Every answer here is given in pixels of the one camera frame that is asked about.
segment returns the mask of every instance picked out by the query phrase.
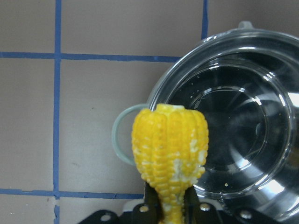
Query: gray tile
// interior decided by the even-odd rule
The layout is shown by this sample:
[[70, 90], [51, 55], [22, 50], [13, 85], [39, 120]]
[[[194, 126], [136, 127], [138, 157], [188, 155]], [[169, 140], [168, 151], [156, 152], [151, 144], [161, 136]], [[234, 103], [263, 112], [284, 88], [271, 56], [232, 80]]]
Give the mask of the gray tile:
[[54, 197], [0, 195], [0, 201], [1, 223], [54, 223]]
[[255, 28], [299, 36], [298, 11], [296, 0], [212, 0], [209, 35], [237, 28], [241, 21], [251, 21]]
[[0, 59], [0, 188], [53, 189], [53, 68]]
[[201, 37], [203, 0], [64, 0], [64, 53], [183, 56]]
[[60, 189], [143, 193], [135, 167], [114, 153], [111, 129], [118, 114], [145, 103], [171, 63], [62, 61]]
[[55, 1], [0, 1], [0, 51], [53, 52]]
[[77, 224], [98, 210], [110, 210], [118, 216], [128, 200], [60, 198], [60, 224]]

